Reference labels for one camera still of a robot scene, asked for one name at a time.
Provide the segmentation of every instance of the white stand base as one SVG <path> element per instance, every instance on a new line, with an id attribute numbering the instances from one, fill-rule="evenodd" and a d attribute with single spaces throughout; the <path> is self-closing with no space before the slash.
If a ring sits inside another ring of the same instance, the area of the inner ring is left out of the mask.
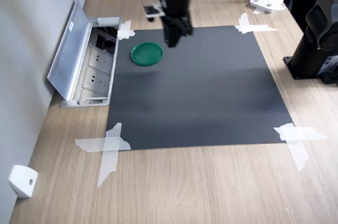
<path id="1" fill-rule="evenodd" d="M 37 171 L 30 167 L 14 165 L 8 179 L 19 198 L 30 198 L 37 179 Z"/>
<path id="2" fill-rule="evenodd" d="M 257 8 L 261 12 L 272 13 L 274 10 L 284 10 L 281 5 L 284 0 L 250 0 L 250 5 Z"/>

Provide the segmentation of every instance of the white wall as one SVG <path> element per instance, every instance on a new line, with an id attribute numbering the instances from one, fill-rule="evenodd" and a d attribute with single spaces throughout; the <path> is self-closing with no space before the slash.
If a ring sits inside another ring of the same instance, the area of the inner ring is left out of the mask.
<path id="1" fill-rule="evenodd" d="M 72 2 L 0 0 L 0 223 L 16 200 L 11 168 L 28 165 L 51 101 L 45 77 Z"/>

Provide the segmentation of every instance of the wooden desk surface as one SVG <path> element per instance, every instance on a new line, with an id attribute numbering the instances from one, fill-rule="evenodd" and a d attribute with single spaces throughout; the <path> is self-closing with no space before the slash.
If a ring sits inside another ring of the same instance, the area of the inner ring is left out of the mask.
<path id="1" fill-rule="evenodd" d="M 158 29 L 141 7 L 153 1 L 87 0 L 84 8 Z M 302 171 L 286 144 L 130 151 L 97 189 L 102 154 L 85 153 L 74 139 L 102 137 L 108 107 L 59 109 L 56 95 L 30 161 L 39 172 L 33 197 L 17 202 L 11 223 L 337 223 L 338 89 L 293 80 L 282 57 L 295 51 L 300 29 L 288 10 L 253 15 L 248 1 L 192 0 L 192 22 L 236 25 L 246 12 L 251 24 L 278 29 L 255 36 L 292 119 L 329 137 L 305 142 Z"/>

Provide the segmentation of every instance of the open metal lid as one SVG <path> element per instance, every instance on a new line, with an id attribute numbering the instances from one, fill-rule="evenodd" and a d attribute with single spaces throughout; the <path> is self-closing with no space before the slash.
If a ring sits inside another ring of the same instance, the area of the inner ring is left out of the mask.
<path id="1" fill-rule="evenodd" d="M 75 93 L 92 23 L 75 1 L 47 79 L 65 100 Z"/>

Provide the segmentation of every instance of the black mat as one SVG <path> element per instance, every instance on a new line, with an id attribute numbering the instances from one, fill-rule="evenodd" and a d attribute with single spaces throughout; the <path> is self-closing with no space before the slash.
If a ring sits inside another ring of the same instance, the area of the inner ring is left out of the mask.
<path id="1" fill-rule="evenodd" d="M 195 28 L 175 49 L 163 30 L 119 41 L 107 130 L 122 123 L 133 150 L 280 143 L 273 127 L 292 119 L 252 33 L 233 26 Z M 140 67 L 130 53 L 162 46 L 162 60 Z"/>

